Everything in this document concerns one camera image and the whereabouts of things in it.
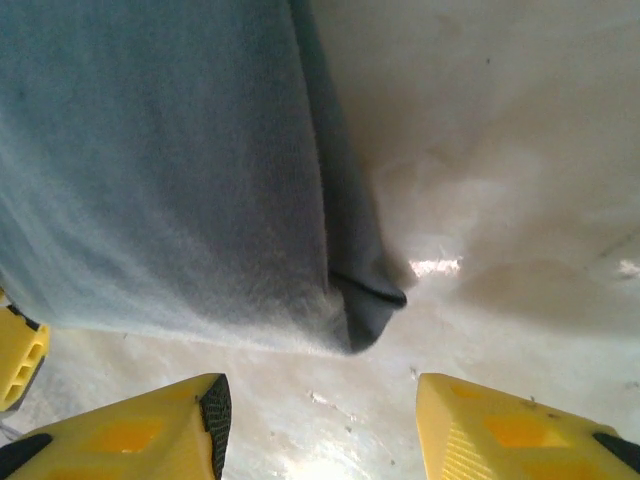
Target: black rubber strip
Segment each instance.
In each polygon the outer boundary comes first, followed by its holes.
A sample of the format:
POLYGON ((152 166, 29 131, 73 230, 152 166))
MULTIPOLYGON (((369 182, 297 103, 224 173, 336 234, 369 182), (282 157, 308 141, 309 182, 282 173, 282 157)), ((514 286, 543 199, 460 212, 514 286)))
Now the black rubber strip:
POLYGON ((200 409, 204 429, 211 435, 213 474, 221 480, 231 431, 231 392, 226 375, 220 375, 200 399, 200 409))
POLYGON ((38 322, 34 322, 30 318, 25 317, 24 314, 20 311, 20 309, 15 305, 8 305, 7 310, 9 310, 11 313, 13 313, 18 317, 24 318, 24 321, 27 324, 27 327, 29 327, 34 332, 37 332, 38 329, 40 328, 40 324, 38 322))
POLYGON ((0 480, 5 480, 13 475, 52 440, 53 437, 48 433, 39 433, 0 448, 0 480))
POLYGON ((594 433, 593 438, 618 457, 621 462, 627 464, 636 473, 640 473, 640 445, 603 432, 594 433))

